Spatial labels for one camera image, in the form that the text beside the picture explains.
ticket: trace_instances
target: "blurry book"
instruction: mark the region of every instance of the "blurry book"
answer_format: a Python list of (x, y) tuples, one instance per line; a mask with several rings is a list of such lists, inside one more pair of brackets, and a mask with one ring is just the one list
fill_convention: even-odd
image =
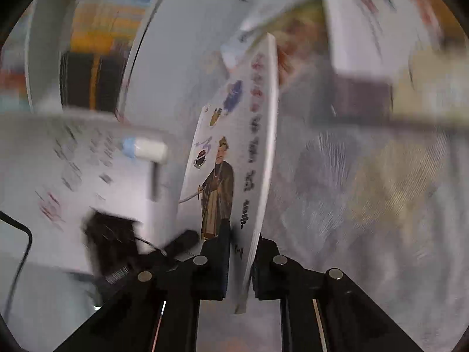
[(295, 6), (263, 30), (271, 33), (277, 43), (278, 82), (282, 89), (294, 82), (313, 54), (329, 51), (322, 0), (308, 0)]
[(63, 106), (116, 112), (127, 58), (150, 2), (76, 1), (69, 46), (60, 61)]
[[(176, 233), (217, 237), (231, 222), (229, 300), (243, 312), (275, 152), (278, 75), (275, 38), (268, 34), (200, 115), (179, 201)], [(192, 250), (200, 251), (201, 244)]]
[(324, 0), (337, 116), (469, 122), (467, 38), (442, 0)]

